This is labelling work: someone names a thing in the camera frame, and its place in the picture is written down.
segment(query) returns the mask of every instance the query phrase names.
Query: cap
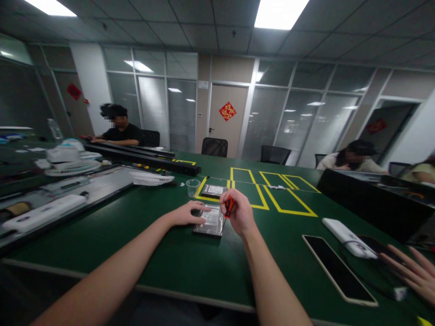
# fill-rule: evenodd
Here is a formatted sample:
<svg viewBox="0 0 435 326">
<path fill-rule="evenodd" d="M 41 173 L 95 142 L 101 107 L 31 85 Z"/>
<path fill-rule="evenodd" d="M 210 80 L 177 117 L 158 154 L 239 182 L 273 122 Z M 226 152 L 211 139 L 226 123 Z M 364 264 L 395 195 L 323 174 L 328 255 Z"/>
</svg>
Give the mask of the cap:
<svg viewBox="0 0 435 326">
<path fill-rule="evenodd" d="M 358 156 L 372 156 L 377 154 L 375 146 L 371 142 L 363 139 L 354 140 L 347 148 Z"/>
<path fill-rule="evenodd" d="M 116 116 L 127 116 L 127 109 L 119 104 L 106 103 L 100 106 L 101 115 L 113 119 Z"/>
</svg>

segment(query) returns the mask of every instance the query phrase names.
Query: water bottle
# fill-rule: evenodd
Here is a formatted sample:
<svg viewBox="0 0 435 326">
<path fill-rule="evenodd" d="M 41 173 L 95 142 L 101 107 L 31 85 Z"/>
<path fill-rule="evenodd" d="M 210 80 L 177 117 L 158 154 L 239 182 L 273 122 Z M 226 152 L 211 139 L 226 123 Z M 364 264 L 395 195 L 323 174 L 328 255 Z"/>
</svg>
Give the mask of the water bottle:
<svg viewBox="0 0 435 326">
<path fill-rule="evenodd" d="M 63 141 L 63 135 L 58 123 L 54 119 L 48 119 L 48 126 L 51 129 L 51 133 L 53 134 L 56 143 L 60 144 Z"/>
</svg>

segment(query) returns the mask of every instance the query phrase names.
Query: black office chair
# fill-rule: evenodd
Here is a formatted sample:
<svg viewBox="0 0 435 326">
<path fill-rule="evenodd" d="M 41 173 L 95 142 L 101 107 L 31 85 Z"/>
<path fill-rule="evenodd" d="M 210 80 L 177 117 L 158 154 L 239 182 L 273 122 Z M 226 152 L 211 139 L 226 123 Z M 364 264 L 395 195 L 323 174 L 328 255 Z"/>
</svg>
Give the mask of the black office chair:
<svg viewBox="0 0 435 326">
<path fill-rule="evenodd" d="M 316 167 L 319 165 L 320 161 L 326 156 L 326 154 L 314 154 L 316 157 Z"/>
<path fill-rule="evenodd" d="M 290 153 L 291 149 L 262 145 L 260 162 L 285 165 Z"/>
<path fill-rule="evenodd" d="M 160 146 L 160 132 L 142 129 L 143 146 L 158 147 Z"/>
<path fill-rule="evenodd" d="M 390 165 L 388 166 L 388 172 L 393 177 L 402 177 L 410 166 L 411 164 L 408 163 L 390 162 Z"/>
<path fill-rule="evenodd" d="M 203 140 L 201 154 L 227 157 L 228 142 L 225 139 L 206 137 Z"/>
</svg>

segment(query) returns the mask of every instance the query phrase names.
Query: black smartphone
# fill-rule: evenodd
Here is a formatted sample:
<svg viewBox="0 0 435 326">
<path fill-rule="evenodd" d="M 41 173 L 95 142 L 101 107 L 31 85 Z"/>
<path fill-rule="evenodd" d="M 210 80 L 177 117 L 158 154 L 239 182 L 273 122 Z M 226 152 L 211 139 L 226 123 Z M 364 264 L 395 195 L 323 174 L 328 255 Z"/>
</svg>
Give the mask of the black smartphone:
<svg viewBox="0 0 435 326">
<path fill-rule="evenodd" d="M 397 255 L 391 252 L 386 246 L 384 246 L 382 243 L 380 243 L 375 238 L 372 238 L 368 235 L 359 235 L 358 238 L 361 239 L 362 242 L 364 242 L 366 245 L 370 247 L 371 250 L 373 250 L 375 253 L 379 254 L 386 254 L 388 257 L 394 259 L 400 264 L 405 264 L 403 260 L 401 260 Z"/>
<path fill-rule="evenodd" d="M 302 239 L 346 302 L 378 306 L 376 299 L 323 238 L 303 235 Z"/>
</svg>

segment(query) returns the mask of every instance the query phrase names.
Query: ceiling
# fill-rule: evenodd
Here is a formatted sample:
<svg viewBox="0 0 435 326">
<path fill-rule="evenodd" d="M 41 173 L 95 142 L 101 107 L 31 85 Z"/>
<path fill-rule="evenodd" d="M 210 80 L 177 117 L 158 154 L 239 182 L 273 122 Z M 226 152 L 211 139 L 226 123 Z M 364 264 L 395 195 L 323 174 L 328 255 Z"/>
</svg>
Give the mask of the ceiling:
<svg viewBox="0 0 435 326">
<path fill-rule="evenodd" d="M 0 1 L 0 31 L 28 42 L 435 69 L 435 0 L 310 0 L 291 31 L 254 28 L 259 0 L 59 1 L 78 17 L 48 16 L 24 0 Z"/>
</svg>

